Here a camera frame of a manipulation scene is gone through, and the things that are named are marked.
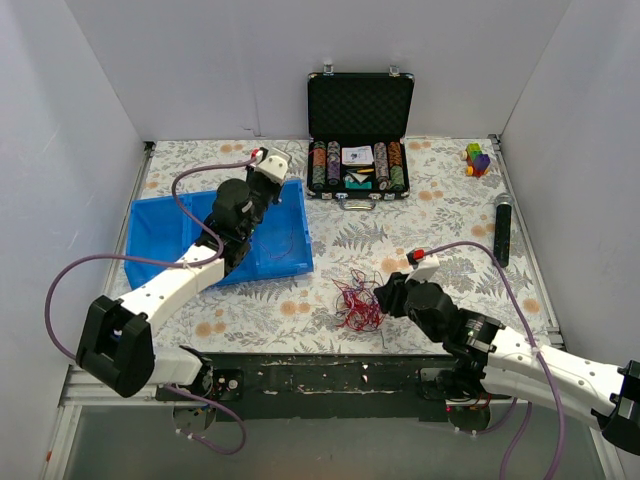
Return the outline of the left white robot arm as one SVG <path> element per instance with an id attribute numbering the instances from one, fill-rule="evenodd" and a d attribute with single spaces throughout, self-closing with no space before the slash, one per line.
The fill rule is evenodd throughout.
<path id="1" fill-rule="evenodd" d="M 250 238 L 271 204 L 283 174 L 261 167 L 244 180 L 223 182 L 197 240 L 170 267 L 117 299 L 101 296 L 88 311 L 77 364 L 124 398 L 148 384 L 177 384 L 193 400 L 213 386 L 201 358 L 184 349 L 157 350 L 153 334 L 184 304 L 225 279 L 250 251 Z"/>

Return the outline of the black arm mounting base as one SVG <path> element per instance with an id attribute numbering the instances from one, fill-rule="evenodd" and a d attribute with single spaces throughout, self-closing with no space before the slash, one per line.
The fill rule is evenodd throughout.
<path id="1" fill-rule="evenodd" d="M 482 430 L 496 396 L 447 355 L 205 355 L 189 392 L 243 420 L 414 418 Z"/>

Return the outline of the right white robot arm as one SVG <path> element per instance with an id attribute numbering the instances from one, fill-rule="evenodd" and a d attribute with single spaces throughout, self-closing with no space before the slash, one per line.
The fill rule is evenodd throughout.
<path id="1" fill-rule="evenodd" d="M 455 358 L 446 382 L 456 395 L 484 391 L 554 408 L 638 454 L 638 362 L 616 366 L 534 346 L 500 321 L 457 307 L 438 284 L 406 274 L 394 273 L 374 294 L 383 313 L 407 317 Z"/>

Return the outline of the blue plastic divided bin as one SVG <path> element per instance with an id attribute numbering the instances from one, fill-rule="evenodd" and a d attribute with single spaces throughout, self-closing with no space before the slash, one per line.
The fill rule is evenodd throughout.
<path id="1" fill-rule="evenodd" d="M 286 182 L 281 202 L 271 206 L 251 237 L 251 249 L 243 262 L 221 283 L 270 280 L 311 273 L 312 242 L 307 224 L 303 186 Z M 201 233 L 170 196 L 133 203 L 126 254 L 173 262 Z"/>

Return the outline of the black handheld microphone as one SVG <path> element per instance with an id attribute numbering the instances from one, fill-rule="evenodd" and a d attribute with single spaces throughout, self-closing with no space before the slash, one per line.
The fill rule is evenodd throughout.
<path id="1" fill-rule="evenodd" d="M 507 267 L 510 260 L 512 210 L 513 198 L 509 193 L 496 197 L 493 255 L 502 268 Z"/>

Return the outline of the playing card deck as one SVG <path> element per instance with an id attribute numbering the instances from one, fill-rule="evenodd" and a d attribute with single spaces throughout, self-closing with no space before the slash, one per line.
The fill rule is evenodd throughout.
<path id="1" fill-rule="evenodd" d="M 374 163 L 372 147 L 345 147 L 341 150 L 341 162 L 345 166 L 366 166 Z"/>

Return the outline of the black poker chip case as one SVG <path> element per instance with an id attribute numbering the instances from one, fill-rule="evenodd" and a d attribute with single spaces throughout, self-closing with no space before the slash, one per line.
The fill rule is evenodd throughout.
<path id="1" fill-rule="evenodd" d="M 415 78 L 386 73 L 336 73 L 331 65 L 307 79 L 307 194 L 312 199 L 404 200 L 410 193 L 405 138 Z M 372 147 L 374 163 L 345 166 L 345 147 Z"/>

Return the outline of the colourful toy block train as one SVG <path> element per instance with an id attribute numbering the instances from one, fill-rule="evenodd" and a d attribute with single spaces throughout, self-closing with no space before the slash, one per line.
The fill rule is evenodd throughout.
<path id="1" fill-rule="evenodd" d="M 469 177 L 480 178 L 490 167 L 491 159 L 478 143 L 469 143 L 460 153 L 460 158 L 466 163 L 465 174 Z"/>

